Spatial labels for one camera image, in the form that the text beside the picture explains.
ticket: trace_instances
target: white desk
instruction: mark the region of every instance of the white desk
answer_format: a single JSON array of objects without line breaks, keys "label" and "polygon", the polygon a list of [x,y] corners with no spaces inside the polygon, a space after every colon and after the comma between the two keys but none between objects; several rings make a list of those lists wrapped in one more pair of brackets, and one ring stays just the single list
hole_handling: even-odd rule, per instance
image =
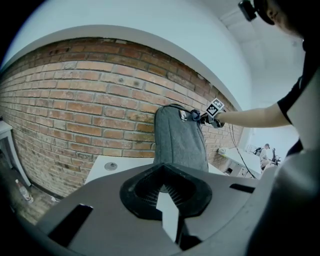
[{"label": "white desk", "polygon": [[[105,164],[106,163],[116,163],[117,168],[115,170],[106,170]],[[98,179],[103,176],[111,175],[120,173],[135,167],[139,166],[145,166],[150,165],[154,163],[154,158],[147,158],[147,157],[117,157],[117,156],[105,156],[105,155],[99,155],[97,159],[95,160],[91,171],[89,172],[88,177],[85,180],[84,184],[87,184],[90,181],[93,181],[95,179]],[[219,171],[217,168],[212,166],[211,164],[209,166],[209,173],[213,174],[220,174],[225,175],[222,171]]]},{"label": "white desk", "polygon": [[6,146],[6,143],[5,143],[5,140],[4,139],[8,139],[8,142],[9,142],[9,147],[10,147],[10,151],[12,153],[12,157],[13,157],[13,160],[15,162],[15,165],[16,167],[18,168],[22,178],[24,179],[25,183],[28,185],[28,186],[31,186],[31,183],[28,179],[28,177],[26,176],[26,173],[24,171],[24,169],[22,168],[21,164],[20,164],[20,161],[18,159],[18,156],[17,156],[17,152],[16,152],[16,149],[15,149],[15,145],[14,145],[14,142],[12,140],[12,135],[11,135],[11,130],[12,130],[12,126],[7,124],[6,122],[4,121],[0,121],[0,147],[1,147],[1,150],[4,154],[4,157],[5,159],[7,160],[8,164],[9,164],[9,167],[10,169],[12,169],[12,164],[11,164],[11,160],[10,160],[10,157],[8,155],[8,151],[7,151],[7,146]]},{"label": "white desk", "polygon": [[[254,174],[254,176],[257,179],[260,179],[261,176],[261,168],[260,168],[260,158],[259,156],[251,153],[247,153],[244,150],[239,148],[239,151],[241,153],[241,156],[250,170]],[[232,170],[230,176],[238,176],[241,168],[246,168],[244,162],[242,161],[237,149],[234,148],[228,148],[225,152],[225,154],[221,154],[225,158],[230,159],[232,162],[235,163],[235,168]]]}]

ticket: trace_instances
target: bottle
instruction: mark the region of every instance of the bottle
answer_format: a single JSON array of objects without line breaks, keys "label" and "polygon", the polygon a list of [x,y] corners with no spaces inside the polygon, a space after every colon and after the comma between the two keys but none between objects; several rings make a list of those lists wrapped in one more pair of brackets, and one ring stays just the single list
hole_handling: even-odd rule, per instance
[{"label": "bottle", "polygon": [[19,187],[20,193],[23,195],[24,199],[31,204],[34,201],[34,198],[29,194],[28,190],[25,188],[24,185],[19,182],[19,180],[15,180],[15,183]]}]

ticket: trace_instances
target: floor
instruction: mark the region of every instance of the floor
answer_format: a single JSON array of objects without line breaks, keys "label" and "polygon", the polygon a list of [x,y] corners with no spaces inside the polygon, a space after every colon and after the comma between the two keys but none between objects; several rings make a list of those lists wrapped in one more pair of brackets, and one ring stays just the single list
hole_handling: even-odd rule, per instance
[{"label": "floor", "polygon": [[52,206],[57,204],[57,202],[52,201],[50,195],[31,185],[31,187],[25,187],[32,195],[34,201],[31,204],[27,203],[20,194],[15,182],[16,179],[24,184],[20,173],[15,169],[10,169],[4,155],[0,153],[0,186],[6,191],[12,209],[35,225]]}]

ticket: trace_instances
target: black cable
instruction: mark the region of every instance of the black cable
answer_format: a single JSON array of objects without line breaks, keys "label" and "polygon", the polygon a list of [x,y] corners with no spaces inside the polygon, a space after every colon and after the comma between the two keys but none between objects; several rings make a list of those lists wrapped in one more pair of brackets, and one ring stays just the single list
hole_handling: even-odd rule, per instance
[{"label": "black cable", "polygon": [[233,142],[236,150],[238,151],[238,153],[239,153],[239,155],[240,155],[240,157],[241,157],[241,159],[242,159],[242,161],[243,161],[243,163],[244,163],[244,166],[246,167],[246,169],[248,170],[248,172],[252,175],[252,177],[253,177],[254,179],[256,179],[256,177],[254,176],[254,174],[253,174],[253,173],[249,170],[249,168],[247,167],[247,165],[246,165],[246,163],[245,163],[245,160],[243,159],[243,157],[242,157],[242,155],[241,155],[241,153],[240,153],[240,151],[239,151],[239,148],[238,148],[238,146],[237,146],[237,144],[236,144],[236,139],[235,139],[235,133],[234,133],[234,126],[233,126],[233,124],[231,124],[231,126],[232,126],[232,133],[231,133],[231,129],[230,129],[230,124],[228,124],[228,126],[229,126],[229,131],[230,131],[230,136],[231,136],[232,142]]}]

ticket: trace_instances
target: white ceiling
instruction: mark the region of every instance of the white ceiling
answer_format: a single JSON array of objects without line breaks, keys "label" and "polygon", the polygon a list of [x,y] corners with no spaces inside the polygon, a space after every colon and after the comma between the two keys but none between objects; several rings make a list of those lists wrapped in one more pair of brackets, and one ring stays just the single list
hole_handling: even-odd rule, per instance
[{"label": "white ceiling", "polygon": [[296,69],[302,72],[302,40],[266,24],[259,16],[248,22],[238,3],[241,0],[202,0],[240,44],[252,73],[261,70]]}]

